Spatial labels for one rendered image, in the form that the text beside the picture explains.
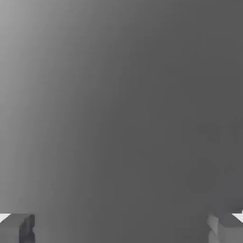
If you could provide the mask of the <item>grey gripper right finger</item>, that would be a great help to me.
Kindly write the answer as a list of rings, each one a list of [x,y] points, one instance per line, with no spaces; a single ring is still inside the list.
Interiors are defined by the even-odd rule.
[[[243,243],[243,209],[210,213],[208,243]]]

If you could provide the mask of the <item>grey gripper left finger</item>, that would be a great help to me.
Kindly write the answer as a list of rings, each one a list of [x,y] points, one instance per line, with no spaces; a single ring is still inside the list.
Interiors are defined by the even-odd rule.
[[[0,243],[36,243],[34,214],[1,214]]]

